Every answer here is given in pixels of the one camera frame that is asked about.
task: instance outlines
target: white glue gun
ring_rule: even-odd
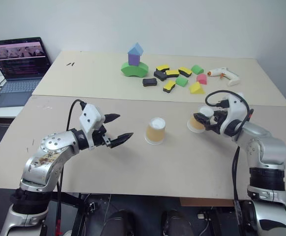
[[[218,75],[220,75],[221,78],[222,77],[228,78],[229,79],[229,82],[228,82],[228,86],[229,87],[240,83],[239,76],[236,75],[235,73],[229,71],[227,69],[227,67],[222,67],[222,68],[217,68],[217,69],[214,69],[214,70],[210,70],[209,72],[207,72],[207,75],[208,76],[218,76]]]

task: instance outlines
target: green block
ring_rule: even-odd
[[[129,65],[128,62],[123,63],[121,71],[125,76],[144,77],[148,73],[148,65],[140,62],[138,66]]]
[[[177,84],[177,85],[180,85],[180,86],[182,86],[182,87],[184,87],[187,83],[188,83],[188,79],[185,78],[185,77],[179,76],[179,77],[176,79],[176,84]]]
[[[193,71],[194,74],[202,74],[204,72],[203,68],[200,67],[199,65],[195,65],[192,67],[191,71]]]

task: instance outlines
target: table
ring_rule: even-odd
[[[203,88],[206,94],[190,94],[188,86],[195,82],[189,77],[186,87],[176,86],[171,93],[162,91],[167,80],[158,80],[156,87],[145,88],[142,78],[125,77],[121,65],[127,54],[63,51],[39,83],[33,95],[94,97],[129,100],[203,102],[206,95],[220,89],[243,92],[251,105],[286,106],[286,99],[275,87],[255,59],[205,58],[143,54],[141,61],[149,66],[146,78],[153,77],[156,66],[168,63],[171,69],[191,68],[198,64],[204,71],[228,66],[238,74],[241,83],[227,86],[227,79],[208,77]]]
[[[0,143],[0,188],[19,186],[25,162],[36,152],[39,141],[46,134],[65,130],[74,99],[37,95],[29,99]],[[134,132],[134,135],[114,149],[97,147],[72,157],[65,165],[63,191],[233,198],[231,162],[236,145],[230,138],[213,132],[191,133],[186,126],[190,114],[202,103],[83,100],[96,104],[103,113],[121,115],[106,124],[108,135],[116,137],[126,132]],[[252,108],[255,110],[252,121],[286,143],[286,107]],[[81,110],[76,107],[70,127],[79,127],[80,114]],[[166,120],[165,141],[159,146],[149,145],[144,140],[147,123],[155,116]],[[249,177],[246,155],[242,151],[237,176],[240,199],[248,199]]]
[[[23,109],[23,107],[0,107],[0,118],[15,118]]]

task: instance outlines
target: blue triangle block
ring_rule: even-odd
[[[143,54],[143,51],[144,50],[142,49],[142,47],[138,43],[135,43],[127,53],[132,54],[132,55],[141,56]]]

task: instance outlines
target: laptop keyboard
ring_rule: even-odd
[[[7,84],[0,90],[0,93],[32,92],[39,82],[40,80],[7,82]]]

